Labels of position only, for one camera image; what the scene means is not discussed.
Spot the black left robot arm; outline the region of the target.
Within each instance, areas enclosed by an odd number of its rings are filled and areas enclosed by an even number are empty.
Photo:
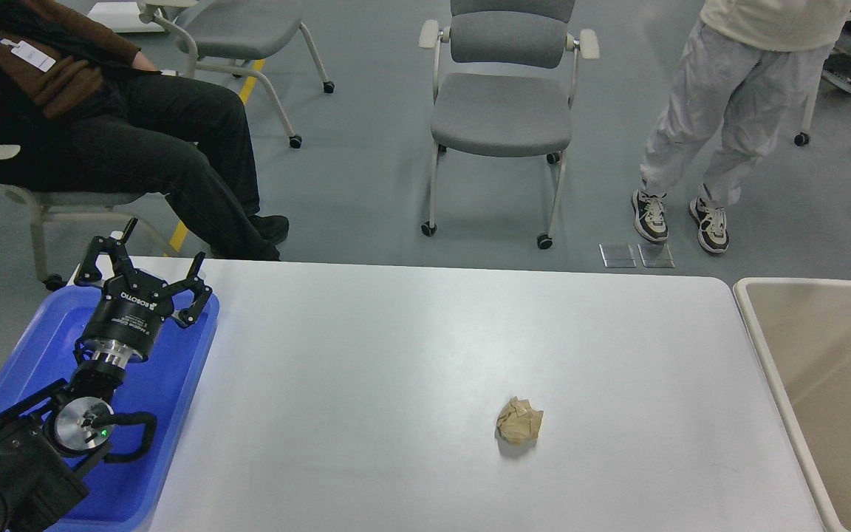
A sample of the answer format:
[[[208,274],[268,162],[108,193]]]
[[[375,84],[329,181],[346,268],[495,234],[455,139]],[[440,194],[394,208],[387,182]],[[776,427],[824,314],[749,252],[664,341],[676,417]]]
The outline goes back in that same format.
[[[99,465],[140,462],[150,454],[161,417],[112,406],[128,364],[148,360],[168,320],[199,322],[212,289],[193,258],[184,279],[167,282],[136,268],[119,238],[95,236],[74,284],[97,287],[94,312],[73,343],[75,368],[0,411],[0,531],[44,531],[90,495],[85,477]]]

